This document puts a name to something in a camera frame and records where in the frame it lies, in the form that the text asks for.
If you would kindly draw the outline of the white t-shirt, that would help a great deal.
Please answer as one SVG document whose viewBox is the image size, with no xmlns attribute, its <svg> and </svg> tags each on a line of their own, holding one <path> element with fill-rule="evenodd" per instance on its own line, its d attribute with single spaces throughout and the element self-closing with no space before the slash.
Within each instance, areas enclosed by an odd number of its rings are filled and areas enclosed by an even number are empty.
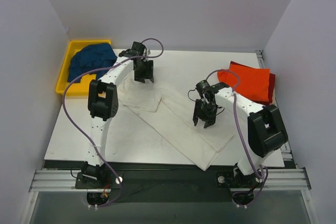
<svg viewBox="0 0 336 224">
<path fill-rule="evenodd" d="M 194 125 L 191 101 L 167 82 L 140 83 L 127 76 L 118 86 L 118 98 L 201 170 L 207 170 L 234 138 L 219 123 L 206 129 Z"/>
</svg>

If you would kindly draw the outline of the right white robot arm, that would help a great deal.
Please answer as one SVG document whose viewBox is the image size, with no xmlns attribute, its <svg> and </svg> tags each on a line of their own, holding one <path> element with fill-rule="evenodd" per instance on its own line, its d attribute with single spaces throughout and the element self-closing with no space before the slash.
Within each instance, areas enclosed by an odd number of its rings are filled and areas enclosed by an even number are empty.
<svg viewBox="0 0 336 224">
<path fill-rule="evenodd" d="M 234 88 L 219 82 L 210 85 L 206 80 L 195 86 L 200 98 L 195 100 L 193 123 L 204 122 L 204 128 L 215 124 L 218 108 L 233 113 L 237 132 L 245 156 L 236 163 L 233 182 L 245 186 L 251 175 L 264 177 L 263 163 L 274 151 L 288 141 L 288 134 L 279 108 L 273 104 L 264 106 L 237 93 Z"/>
</svg>

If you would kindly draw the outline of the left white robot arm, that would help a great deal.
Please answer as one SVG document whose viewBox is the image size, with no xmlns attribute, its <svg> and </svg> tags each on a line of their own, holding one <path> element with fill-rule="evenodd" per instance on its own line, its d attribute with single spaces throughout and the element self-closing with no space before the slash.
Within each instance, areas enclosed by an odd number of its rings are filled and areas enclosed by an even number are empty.
<svg viewBox="0 0 336 224">
<path fill-rule="evenodd" d="M 81 169 L 82 175 L 94 188 L 100 188 L 110 177 L 104 163 L 108 129 L 119 108 L 119 84 L 133 72 L 134 81 L 154 82 L 153 60 L 145 59 L 148 50 L 142 42 L 134 42 L 130 49 L 119 53 L 113 68 L 89 84 L 88 110 L 91 116 L 90 145 Z"/>
</svg>

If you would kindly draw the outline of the folded orange t-shirt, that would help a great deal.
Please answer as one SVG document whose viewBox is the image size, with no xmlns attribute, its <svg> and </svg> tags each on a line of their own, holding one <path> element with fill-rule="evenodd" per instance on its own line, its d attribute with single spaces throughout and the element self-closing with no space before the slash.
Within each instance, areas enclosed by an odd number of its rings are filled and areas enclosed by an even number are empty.
<svg viewBox="0 0 336 224">
<path fill-rule="evenodd" d="M 269 75 L 271 73 L 269 69 L 252 68 L 231 61 L 229 71 L 237 74 L 240 79 L 240 84 L 235 89 L 236 92 L 254 102 L 270 105 L 268 102 Z"/>
</svg>

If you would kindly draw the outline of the blue t-shirt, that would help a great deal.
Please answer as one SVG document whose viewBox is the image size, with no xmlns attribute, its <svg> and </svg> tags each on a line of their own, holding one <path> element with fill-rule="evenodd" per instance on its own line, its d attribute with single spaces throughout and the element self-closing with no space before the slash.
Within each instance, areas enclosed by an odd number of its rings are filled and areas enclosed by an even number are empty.
<svg viewBox="0 0 336 224">
<path fill-rule="evenodd" d="M 77 52 L 70 61 L 68 82 L 79 75 L 98 68 L 111 67 L 117 56 L 109 43 L 92 44 Z"/>
</svg>

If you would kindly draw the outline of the yellow plastic bin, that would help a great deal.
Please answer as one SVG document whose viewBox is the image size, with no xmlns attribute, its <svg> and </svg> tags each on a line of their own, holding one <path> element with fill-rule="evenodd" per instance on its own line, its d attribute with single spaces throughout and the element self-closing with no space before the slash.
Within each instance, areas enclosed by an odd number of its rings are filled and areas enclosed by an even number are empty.
<svg viewBox="0 0 336 224">
<path fill-rule="evenodd" d="M 63 95 L 65 88 L 68 86 L 69 82 L 69 67 L 73 56 L 82 50 L 84 47 L 93 44 L 108 43 L 111 45 L 111 40 L 108 39 L 91 39 L 91 40 L 71 40 L 68 44 L 65 57 L 62 63 L 58 81 L 55 87 L 57 94 Z M 79 83 L 74 83 L 71 85 L 67 91 L 67 96 L 69 97 L 87 97 L 89 92 L 89 83 L 91 80 L 96 78 L 96 74 L 87 74 L 81 78 Z"/>
</svg>

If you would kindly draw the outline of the folded dark red t-shirt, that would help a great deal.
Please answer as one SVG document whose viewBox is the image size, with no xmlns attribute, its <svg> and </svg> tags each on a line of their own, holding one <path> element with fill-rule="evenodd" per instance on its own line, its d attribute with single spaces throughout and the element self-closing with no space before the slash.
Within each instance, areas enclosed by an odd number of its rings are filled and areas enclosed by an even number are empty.
<svg viewBox="0 0 336 224">
<path fill-rule="evenodd" d="M 275 91 L 275 82 L 276 82 L 276 75 L 270 73 L 269 75 L 269 87 L 268 87 L 268 102 L 269 104 L 273 103 L 273 95 Z"/>
</svg>

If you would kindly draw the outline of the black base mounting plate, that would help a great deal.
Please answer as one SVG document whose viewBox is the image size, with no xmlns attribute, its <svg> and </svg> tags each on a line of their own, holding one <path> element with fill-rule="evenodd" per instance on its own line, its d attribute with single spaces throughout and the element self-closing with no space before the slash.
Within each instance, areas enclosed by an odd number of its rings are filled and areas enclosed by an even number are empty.
<svg viewBox="0 0 336 224">
<path fill-rule="evenodd" d="M 302 169 L 269 168 L 267 179 L 235 175 L 232 166 L 116 163 L 91 168 L 83 161 L 45 161 L 36 172 L 38 191 L 80 191 L 88 203 L 107 207 L 125 202 L 224 202 L 248 205 L 266 190 L 302 190 L 307 186 Z"/>
</svg>

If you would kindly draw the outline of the aluminium frame rail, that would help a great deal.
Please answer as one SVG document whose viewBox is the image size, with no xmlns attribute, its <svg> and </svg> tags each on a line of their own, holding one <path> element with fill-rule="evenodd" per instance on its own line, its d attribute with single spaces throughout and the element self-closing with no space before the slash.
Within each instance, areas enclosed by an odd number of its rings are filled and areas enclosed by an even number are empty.
<svg viewBox="0 0 336 224">
<path fill-rule="evenodd" d="M 156 185 L 191 185 L 214 186 L 223 188 L 226 185 L 232 190 L 245 190 L 261 185 L 261 179 L 254 175 L 241 177 L 224 169 L 216 168 L 205 172 L 199 169 L 121 169 L 119 177 L 111 175 L 105 182 L 85 178 L 77 170 L 38 170 L 35 172 L 30 186 L 31 192 L 42 191 L 84 191 L 101 192 L 119 189 L 123 186 L 156 186 Z"/>
</svg>

